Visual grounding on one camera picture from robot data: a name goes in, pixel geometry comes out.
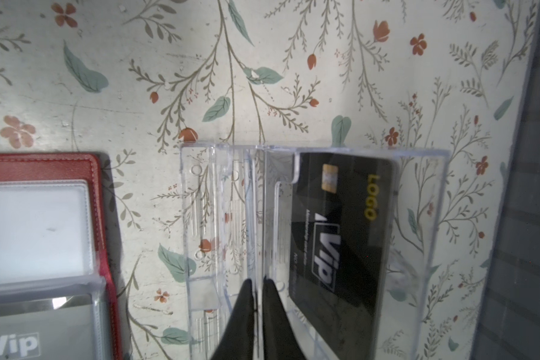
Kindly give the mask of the silver vip card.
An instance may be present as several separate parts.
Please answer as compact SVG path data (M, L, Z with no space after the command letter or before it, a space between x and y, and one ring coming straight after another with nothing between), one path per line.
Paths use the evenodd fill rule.
M90 295L0 304L0 359L96 359Z

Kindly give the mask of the black vip card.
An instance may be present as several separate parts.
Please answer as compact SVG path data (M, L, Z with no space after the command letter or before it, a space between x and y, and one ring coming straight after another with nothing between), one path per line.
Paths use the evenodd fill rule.
M339 359L371 354L394 187L389 159L299 156L289 297Z

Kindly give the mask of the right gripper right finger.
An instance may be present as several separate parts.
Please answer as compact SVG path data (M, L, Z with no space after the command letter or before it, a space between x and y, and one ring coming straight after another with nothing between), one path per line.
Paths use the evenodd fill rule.
M265 277L262 285L262 333L264 359L306 360L293 333L275 282Z

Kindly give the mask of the red leather card holder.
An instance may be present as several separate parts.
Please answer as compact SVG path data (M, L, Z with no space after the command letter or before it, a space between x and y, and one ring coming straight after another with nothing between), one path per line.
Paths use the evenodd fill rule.
M77 295L93 301L96 359L120 359L98 157L0 154L0 304Z

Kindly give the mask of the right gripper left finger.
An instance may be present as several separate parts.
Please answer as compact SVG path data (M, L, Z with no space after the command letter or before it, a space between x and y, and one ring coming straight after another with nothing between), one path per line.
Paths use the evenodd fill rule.
M251 279L247 279L241 285L235 307L211 360L252 360L254 354L254 325L253 283Z

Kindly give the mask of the clear acrylic organizer tray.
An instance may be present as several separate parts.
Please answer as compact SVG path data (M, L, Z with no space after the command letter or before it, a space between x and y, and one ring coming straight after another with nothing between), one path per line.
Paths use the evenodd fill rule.
M447 151L187 145L192 359L429 359Z

